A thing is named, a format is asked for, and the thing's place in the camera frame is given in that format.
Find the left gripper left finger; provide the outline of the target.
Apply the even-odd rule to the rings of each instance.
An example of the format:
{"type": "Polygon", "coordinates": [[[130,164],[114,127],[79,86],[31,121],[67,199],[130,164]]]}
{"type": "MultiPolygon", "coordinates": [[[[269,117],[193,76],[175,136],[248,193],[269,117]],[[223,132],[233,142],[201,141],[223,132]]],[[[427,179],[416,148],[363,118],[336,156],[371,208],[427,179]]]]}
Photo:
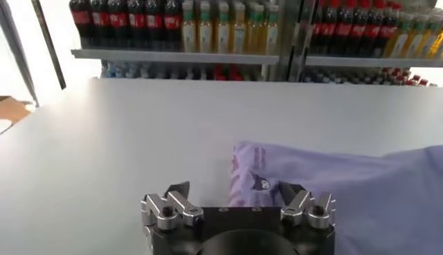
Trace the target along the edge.
{"type": "Polygon", "coordinates": [[[172,184],[160,196],[147,194],[141,200],[141,217],[145,227],[172,231],[179,224],[197,227],[204,221],[204,210],[188,201],[190,182],[172,184]]]}

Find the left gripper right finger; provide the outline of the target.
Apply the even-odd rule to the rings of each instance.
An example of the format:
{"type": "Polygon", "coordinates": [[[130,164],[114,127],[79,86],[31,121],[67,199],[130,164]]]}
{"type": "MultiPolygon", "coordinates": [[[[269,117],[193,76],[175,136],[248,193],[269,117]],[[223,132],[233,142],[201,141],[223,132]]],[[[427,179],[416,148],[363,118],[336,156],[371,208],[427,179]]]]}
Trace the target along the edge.
{"type": "Polygon", "coordinates": [[[336,225],[336,200],[331,193],[321,193],[314,197],[301,185],[287,182],[280,182],[278,190],[284,202],[280,219],[290,227],[299,226],[302,222],[319,230],[336,225]]]}

